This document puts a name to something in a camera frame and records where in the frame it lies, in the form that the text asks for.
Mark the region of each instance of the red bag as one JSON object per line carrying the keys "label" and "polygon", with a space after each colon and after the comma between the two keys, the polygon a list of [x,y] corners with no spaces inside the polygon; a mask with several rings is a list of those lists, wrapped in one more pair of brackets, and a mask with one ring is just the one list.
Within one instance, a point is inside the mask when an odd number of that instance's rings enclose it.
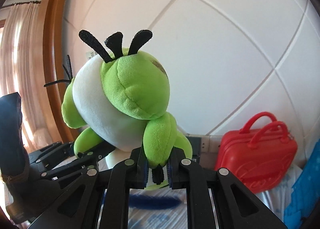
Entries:
{"label": "red bag", "polygon": [[[272,122],[262,129],[250,130],[262,116]],[[289,168],[297,143],[287,126],[268,112],[253,116],[239,131],[227,132],[220,144],[214,170],[227,168],[253,193],[277,186]]]}

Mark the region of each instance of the white plush belly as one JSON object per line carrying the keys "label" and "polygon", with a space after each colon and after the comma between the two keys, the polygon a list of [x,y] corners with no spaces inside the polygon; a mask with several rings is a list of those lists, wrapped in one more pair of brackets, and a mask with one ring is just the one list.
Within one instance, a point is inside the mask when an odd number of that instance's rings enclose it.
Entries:
{"label": "white plush belly", "polygon": [[73,100],[86,123],[103,139],[123,151],[141,146],[146,120],[135,119],[116,109],[105,96],[97,55],[78,72],[73,84]]}

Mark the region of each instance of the green plush arm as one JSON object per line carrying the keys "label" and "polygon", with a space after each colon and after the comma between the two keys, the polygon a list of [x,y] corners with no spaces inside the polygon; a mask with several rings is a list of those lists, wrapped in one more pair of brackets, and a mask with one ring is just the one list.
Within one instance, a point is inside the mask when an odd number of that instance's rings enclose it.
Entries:
{"label": "green plush arm", "polygon": [[63,121],[70,128],[79,128],[86,125],[86,122],[83,120],[81,115],[79,114],[76,105],[73,101],[72,96],[72,87],[74,78],[71,84],[67,87],[66,93],[64,94],[63,103],[61,106]]}
{"label": "green plush arm", "polygon": [[84,153],[102,141],[103,139],[97,135],[95,131],[91,129],[91,127],[88,127],[78,136],[75,141],[73,146],[75,155],[78,157],[79,152]]}
{"label": "green plush arm", "polygon": [[177,131],[177,139],[174,146],[184,151],[184,155],[188,159],[192,159],[192,147],[189,140],[179,131]]}
{"label": "green plush arm", "polygon": [[143,135],[143,147],[150,168],[164,166],[177,139],[177,124],[174,117],[166,112],[150,120]]}

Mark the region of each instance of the sheer curtain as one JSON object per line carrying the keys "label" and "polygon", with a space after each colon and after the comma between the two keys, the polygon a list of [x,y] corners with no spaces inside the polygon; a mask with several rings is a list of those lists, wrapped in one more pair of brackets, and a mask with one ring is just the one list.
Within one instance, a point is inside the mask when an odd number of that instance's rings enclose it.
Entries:
{"label": "sheer curtain", "polygon": [[19,92],[22,140],[30,153],[52,143],[41,111],[33,71],[33,43],[39,4],[14,5],[0,46],[0,96]]}

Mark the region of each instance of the stuffed animal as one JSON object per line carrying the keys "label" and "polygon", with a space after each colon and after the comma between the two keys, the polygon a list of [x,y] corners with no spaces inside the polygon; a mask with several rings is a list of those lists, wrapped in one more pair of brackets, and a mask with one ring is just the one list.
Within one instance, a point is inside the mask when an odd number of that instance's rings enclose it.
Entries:
{"label": "stuffed animal", "polygon": [[166,165],[173,146],[191,158],[188,139],[166,112],[168,76],[156,58],[139,50],[152,32],[139,31],[129,49],[122,48],[122,33],[114,33],[105,40],[111,54],[88,31],[80,31],[79,37],[99,55],[86,62],[75,77],[67,72],[71,83],[64,95],[63,119],[71,128],[89,125],[75,141],[75,155],[105,140],[125,152],[143,142],[151,169]]}

